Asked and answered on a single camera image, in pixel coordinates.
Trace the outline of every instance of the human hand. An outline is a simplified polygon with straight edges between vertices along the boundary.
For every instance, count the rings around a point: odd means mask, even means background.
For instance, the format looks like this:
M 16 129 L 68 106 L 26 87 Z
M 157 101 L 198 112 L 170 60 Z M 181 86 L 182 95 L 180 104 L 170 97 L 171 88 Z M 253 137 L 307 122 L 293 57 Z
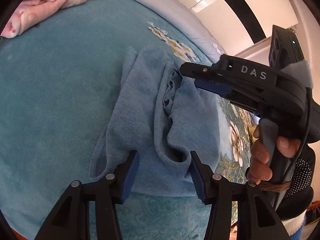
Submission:
M 254 130 L 253 136 L 259 138 L 259 126 Z M 292 158 L 298 151 L 300 143 L 301 141 L 298 139 L 287 139 L 279 136 L 276 146 L 283 156 Z M 247 174 L 247 179 L 253 180 L 257 184 L 259 184 L 261 180 L 270 180 L 272 178 L 272 171 L 266 164 L 269 159 L 270 154 L 267 148 L 260 140 L 256 140 L 251 147 L 250 170 Z

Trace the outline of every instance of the pink towel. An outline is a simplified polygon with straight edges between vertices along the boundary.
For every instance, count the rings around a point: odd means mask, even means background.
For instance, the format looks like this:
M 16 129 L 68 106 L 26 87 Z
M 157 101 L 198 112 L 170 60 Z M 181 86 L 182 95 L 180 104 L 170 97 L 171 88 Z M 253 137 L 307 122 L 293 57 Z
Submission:
M 22 2 L 4 27 L 0 36 L 13 38 L 31 26 L 43 21 L 59 9 L 68 8 L 87 0 L 31 0 Z

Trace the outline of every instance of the metal screw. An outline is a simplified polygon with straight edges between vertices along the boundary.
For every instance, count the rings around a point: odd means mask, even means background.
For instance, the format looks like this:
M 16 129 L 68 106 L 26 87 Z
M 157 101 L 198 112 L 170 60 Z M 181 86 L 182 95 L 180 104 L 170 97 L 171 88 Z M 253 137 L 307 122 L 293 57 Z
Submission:
M 107 174 L 106 175 L 106 179 L 108 179 L 108 180 L 112 180 L 112 179 L 114 179 L 116 176 L 113 174 L 113 173 L 109 173 L 109 174 Z
M 73 182 L 71 182 L 71 187 L 78 187 L 80 185 L 79 180 L 75 180 Z
M 215 180 L 220 180 L 222 177 L 221 177 L 220 174 L 213 174 L 212 178 L 215 179 Z
M 249 180 L 249 181 L 248 181 L 248 185 L 249 185 L 250 187 L 255 187 L 257 184 L 256 184 L 253 180 Z

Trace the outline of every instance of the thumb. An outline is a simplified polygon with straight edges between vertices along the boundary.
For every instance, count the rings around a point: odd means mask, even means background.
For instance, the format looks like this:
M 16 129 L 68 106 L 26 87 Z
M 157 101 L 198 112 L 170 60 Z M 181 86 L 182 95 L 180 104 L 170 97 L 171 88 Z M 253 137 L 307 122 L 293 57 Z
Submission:
M 277 148 L 284 157 L 292 158 L 297 153 L 301 141 L 298 139 L 287 139 L 279 136 L 277 139 Z

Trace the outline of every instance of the brown hair tie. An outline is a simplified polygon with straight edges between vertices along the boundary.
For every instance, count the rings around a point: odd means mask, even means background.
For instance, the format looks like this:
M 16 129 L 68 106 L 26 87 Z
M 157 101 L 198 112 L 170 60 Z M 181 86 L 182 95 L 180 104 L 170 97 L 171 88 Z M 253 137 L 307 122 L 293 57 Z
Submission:
M 282 191 L 288 190 L 290 188 L 290 185 L 291 185 L 291 180 L 286 181 L 283 184 L 272 184 L 270 182 L 262 180 L 258 186 L 262 191 L 273 191 L 273 192 L 280 193 Z

